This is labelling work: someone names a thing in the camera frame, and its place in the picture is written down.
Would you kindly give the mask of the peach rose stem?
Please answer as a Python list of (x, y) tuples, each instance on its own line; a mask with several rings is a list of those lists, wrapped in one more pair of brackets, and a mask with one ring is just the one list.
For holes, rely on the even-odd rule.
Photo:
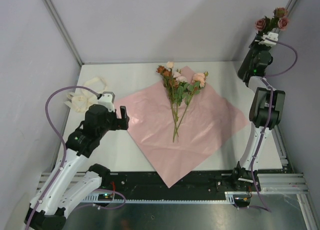
[(185, 103), (185, 109), (183, 111), (183, 114), (181, 117), (178, 117), (177, 120), (177, 133), (179, 131), (180, 125), (182, 124), (185, 115), (187, 113), (187, 110), (191, 104), (192, 99), (194, 98), (195, 95), (198, 95), (202, 89), (205, 88), (206, 83), (207, 83), (207, 77), (209, 73), (203, 72), (203, 73), (195, 73), (192, 76), (192, 79), (190, 82), (185, 82), (184, 79), (182, 79), (182, 76), (179, 76), (176, 78), (177, 81), (179, 81), (179, 88), (183, 88), (182, 94), (179, 95), (179, 100), (176, 103), (177, 107), (181, 106), (182, 101)]

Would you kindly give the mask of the pink wrapping paper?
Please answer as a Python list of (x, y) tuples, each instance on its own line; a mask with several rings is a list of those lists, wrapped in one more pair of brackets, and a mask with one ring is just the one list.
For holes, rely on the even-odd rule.
[(117, 136), (116, 171), (156, 171), (173, 182), (192, 170), (229, 170), (237, 164), (249, 137), (252, 93), (231, 63), (181, 66), (187, 79), (205, 71), (206, 86), (193, 97), (175, 142), (170, 102), (156, 65), (126, 65), (117, 72), (112, 89), (130, 122), (128, 132)]

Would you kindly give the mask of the light pink carnation stem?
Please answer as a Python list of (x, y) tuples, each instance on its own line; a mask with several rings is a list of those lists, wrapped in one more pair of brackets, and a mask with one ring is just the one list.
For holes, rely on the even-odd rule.
[(175, 142), (178, 134), (178, 113), (179, 107), (182, 104), (182, 101), (185, 99), (185, 92), (188, 86), (188, 81), (185, 76), (182, 75), (180, 69), (174, 70), (174, 63), (168, 62), (166, 64), (166, 90), (167, 96), (170, 101), (171, 113), (173, 117), (173, 137), (172, 141)]

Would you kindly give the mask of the mauve rose stem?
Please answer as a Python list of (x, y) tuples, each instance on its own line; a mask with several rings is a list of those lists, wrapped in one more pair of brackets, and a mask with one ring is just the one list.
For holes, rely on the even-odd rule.
[(289, 24), (288, 10), (284, 7), (277, 7), (273, 11), (273, 17), (269, 18), (264, 16), (255, 22), (255, 29), (258, 36), (263, 36), (268, 32), (272, 32), (274, 29), (284, 31)]

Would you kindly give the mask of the cream printed ribbon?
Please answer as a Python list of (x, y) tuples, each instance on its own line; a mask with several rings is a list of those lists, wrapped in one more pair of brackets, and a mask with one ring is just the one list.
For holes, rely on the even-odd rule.
[[(84, 82), (83, 87), (87, 87), (96, 93), (103, 93), (108, 90), (108, 84), (103, 77), (94, 77)], [(78, 92), (69, 92), (67, 101), (64, 104), (76, 113), (85, 113), (89, 107), (98, 103), (97, 97), (86, 89), (80, 89)]]

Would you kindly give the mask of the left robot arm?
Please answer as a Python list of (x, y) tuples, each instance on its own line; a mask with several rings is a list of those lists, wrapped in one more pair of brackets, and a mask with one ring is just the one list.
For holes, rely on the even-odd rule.
[(95, 190), (105, 190), (112, 184), (108, 168), (94, 164), (73, 187), (69, 184), (81, 167), (100, 145), (108, 131), (127, 130), (129, 116), (126, 107), (120, 107), (117, 117), (108, 104), (92, 105), (85, 118), (63, 145), (63, 156), (49, 178), (31, 200), (25, 217), (25, 228), (34, 230), (61, 230), (71, 212)]

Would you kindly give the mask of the rust orange rose stem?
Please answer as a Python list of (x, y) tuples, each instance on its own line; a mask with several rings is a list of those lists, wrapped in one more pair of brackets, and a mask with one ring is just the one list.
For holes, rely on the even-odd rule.
[(173, 137), (172, 141), (175, 142), (178, 133), (177, 133), (177, 88), (176, 80), (174, 78), (174, 73), (172, 68), (168, 68), (162, 65), (159, 65), (156, 69), (156, 72), (162, 77), (163, 86), (166, 89), (166, 95), (170, 103), (171, 114), (173, 117)]

